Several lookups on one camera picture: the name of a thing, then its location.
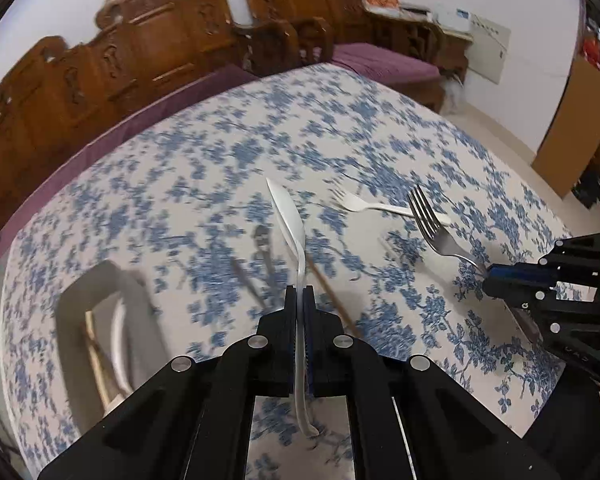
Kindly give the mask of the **purple seat cushion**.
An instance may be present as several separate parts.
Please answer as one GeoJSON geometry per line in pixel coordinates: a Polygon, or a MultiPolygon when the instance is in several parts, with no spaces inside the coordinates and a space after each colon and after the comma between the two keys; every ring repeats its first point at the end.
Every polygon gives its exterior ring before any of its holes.
{"type": "Polygon", "coordinates": [[[390,86],[437,79],[436,66],[372,44],[336,44],[332,64],[390,86]]]}

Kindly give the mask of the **steel spoon smiley handle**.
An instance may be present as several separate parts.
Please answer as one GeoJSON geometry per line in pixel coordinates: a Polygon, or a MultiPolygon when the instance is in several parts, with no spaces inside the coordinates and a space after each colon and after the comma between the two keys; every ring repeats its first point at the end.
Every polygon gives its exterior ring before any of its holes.
{"type": "Polygon", "coordinates": [[[253,231],[253,240],[258,253],[264,263],[266,274],[268,274],[268,286],[270,286],[272,298],[282,298],[282,290],[278,287],[275,266],[272,258],[272,244],[270,230],[267,226],[259,224],[253,231]]]}

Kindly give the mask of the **white ceramic soup spoon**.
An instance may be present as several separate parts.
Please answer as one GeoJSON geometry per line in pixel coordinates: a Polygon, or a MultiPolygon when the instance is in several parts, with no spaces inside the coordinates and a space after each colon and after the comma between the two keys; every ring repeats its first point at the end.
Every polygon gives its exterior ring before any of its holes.
{"type": "Polygon", "coordinates": [[[129,396],[133,392],[130,385],[128,371],[126,370],[125,356],[125,307],[119,301],[114,307],[111,319],[110,332],[111,363],[114,369],[114,378],[120,391],[129,396]]]}

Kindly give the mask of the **metal rectangular tray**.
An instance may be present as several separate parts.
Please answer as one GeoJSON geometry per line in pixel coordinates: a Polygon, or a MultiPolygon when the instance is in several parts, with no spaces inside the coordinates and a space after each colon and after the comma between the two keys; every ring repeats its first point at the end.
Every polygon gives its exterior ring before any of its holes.
{"type": "Polygon", "coordinates": [[[60,294],[55,328],[61,375],[80,434],[171,359],[143,275],[110,260],[60,294]]]}

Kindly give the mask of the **white electrical panel box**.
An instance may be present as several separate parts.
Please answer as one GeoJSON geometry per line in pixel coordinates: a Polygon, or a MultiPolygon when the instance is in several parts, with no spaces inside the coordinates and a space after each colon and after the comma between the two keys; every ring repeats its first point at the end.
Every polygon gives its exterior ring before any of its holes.
{"type": "Polygon", "coordinates": [[[468,68],[494,84],[499,84],[511,34],[509,28],[478,14],[471,14],[472,44],[466,51],[468,68]]]}

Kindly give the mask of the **light bamboo chopstick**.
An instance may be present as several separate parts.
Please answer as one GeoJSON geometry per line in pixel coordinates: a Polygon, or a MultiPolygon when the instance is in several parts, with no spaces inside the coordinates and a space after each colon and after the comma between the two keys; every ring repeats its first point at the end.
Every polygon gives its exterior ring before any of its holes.
{"type": "Polygon", "coordinates": [[[114,368],[110,359],[102,350],[96,339],[94,314],[91,310],[84,313],[84,337],[87,345],[88,358],[95,378],[96,390],[102,407],[106,411],[112,410],[125,399],[121,387],[118,385],[114,368]]]}

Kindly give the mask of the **white router box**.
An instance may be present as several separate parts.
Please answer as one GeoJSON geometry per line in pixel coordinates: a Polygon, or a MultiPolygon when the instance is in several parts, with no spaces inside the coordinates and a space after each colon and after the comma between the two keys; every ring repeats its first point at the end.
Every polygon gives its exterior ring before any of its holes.
{"type": "Polygon", "coordinates": [[[436,10],[438,24],[445,30],[469,34],[471,30],[471,13],[460,8],[438,6],[436,10]]]}

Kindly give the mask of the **white plastic fork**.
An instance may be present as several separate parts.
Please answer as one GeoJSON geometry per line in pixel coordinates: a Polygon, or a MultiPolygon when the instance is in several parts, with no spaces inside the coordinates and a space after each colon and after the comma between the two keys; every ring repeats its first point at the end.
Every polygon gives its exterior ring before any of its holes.
{"type": "Polygon", "coordinates": [[[390,214],[398,214],[399,216],[405,216],[413,219],[416,218],[416,214],[418,213],[417,209],[412,209],[411,207],[394,206],[379,202],[368,202],[367,200],[363,200],[362,197],[345,190],[341,186],[334,186],[330,192],[339,206],[351,212],[380,210],[390,212],[390,214]]]}

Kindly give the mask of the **blue floral tablecloth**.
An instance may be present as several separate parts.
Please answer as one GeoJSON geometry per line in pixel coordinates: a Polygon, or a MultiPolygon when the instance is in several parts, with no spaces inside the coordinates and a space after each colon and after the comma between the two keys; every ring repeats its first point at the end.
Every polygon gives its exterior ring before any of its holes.
{"type": "Polygon", "coordinates": [[[564,224],[473,136],[376,82],[293,70],[70,167],[15,221],[2,286],[7,411],[31,474],[80,435],[56,312],[101,262],[143,278],[171,356],[220,356],[305,282],[379,354],[430,359],[516,434],[557,384],[562,364],[477,266],[538,260],[564,224]]]}

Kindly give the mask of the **carved wooden sofa bench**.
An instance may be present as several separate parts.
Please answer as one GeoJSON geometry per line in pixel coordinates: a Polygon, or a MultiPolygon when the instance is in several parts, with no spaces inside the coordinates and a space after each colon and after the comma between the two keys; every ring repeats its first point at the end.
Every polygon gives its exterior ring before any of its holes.
{"type": "Polygon", "coordinates": [[[263,35],[227,0],[106,0],[93,39],[38,41],[0,83],[0,229],[72,154],[156,99],[244,66],[263,35]]]}

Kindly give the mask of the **dark wooden chopstick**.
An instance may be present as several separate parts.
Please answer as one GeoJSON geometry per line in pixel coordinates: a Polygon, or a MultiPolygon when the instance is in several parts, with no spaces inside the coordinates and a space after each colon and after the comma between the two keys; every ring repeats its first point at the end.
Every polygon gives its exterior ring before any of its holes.
{"type": "Polygon", "coordinates": [[[242,267],[240,262],[235,258],[231,258],[230,266],[232,267],[232,270],[234,271],[236,278],[238,278],[238,281],[240,281],[245,286],[245,288],[248,290],[248,292],[250,293],[252,298],[257,301],[258,305],[262,309],[265,309],[266,308],[265,301],[258,293],[256,286],[254,286],[253,282],[250,280],[248,274],[246,273],[246,271],[244,270],[244,268],[242,267]]]}
{"type": "Polygon", "coordinates": [[[317,267],[317,265],[309,255],[306,255],[306,263],[308,264],[311,272],[316,276],[317,281],[321,285],[321,288],[324,289],[325,294],[328,296],[330,302],[338,312],[344,324],[346,324],[347,328],[350,330],[351,334],[356,338],[361,339],[362,335],[358,328],[355,326],[355,322],[353,322],[352,318],[349,315],[349,312],[344,307],[343,303],[339,300],[334,290],[332,289],[332,286],[329,285],[329,282],[326,280],[323,273],[320,271],[320,269],[317,267]]]}

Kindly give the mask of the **wooden side table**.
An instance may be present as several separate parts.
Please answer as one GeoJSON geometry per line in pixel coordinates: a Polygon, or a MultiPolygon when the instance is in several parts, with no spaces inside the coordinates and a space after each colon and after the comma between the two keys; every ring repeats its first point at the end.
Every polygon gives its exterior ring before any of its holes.
{"type": "Polygon", "coordinates": [[[437,23],[366,11],[372,24],[374,43],[393,52],[437,66],[442,76],[457,76],[465,82],[467,51],[474,40],[464,32],[450,32],[437,23]]]}

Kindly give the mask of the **white plastic knife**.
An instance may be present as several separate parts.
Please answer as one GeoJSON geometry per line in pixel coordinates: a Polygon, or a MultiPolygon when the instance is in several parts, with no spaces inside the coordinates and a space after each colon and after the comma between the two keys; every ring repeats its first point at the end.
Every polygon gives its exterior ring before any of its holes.
{"type": "Polygon", "coordinates": [[[303,293],[306,287],[306,231],[299,211],[290,194],[272,179],[266,179],[268,192],[283,238],[294,255],[294,292],[296,313],[294,314],[294,410],[302,434],[307,438],[317,437],[320,432],[312,425],[306,403],[306,329],[304,328],[303,293]]]}

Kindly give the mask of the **steel fork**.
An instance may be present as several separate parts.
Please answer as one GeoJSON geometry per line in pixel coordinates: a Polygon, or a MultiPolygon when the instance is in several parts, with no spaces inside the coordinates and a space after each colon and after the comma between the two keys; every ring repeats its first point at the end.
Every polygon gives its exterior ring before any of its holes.
{"type": "Polygon", "coordinates": [[[479,275],[486,276],[486,267],[457,244],[451,233],[438,219],[434,208],[431,207],[419,185],[415,185],[411,189],[408,203],[422,238],[434,252],[440,256],[454,257],[464,261],[472,266],[479,275]]]}

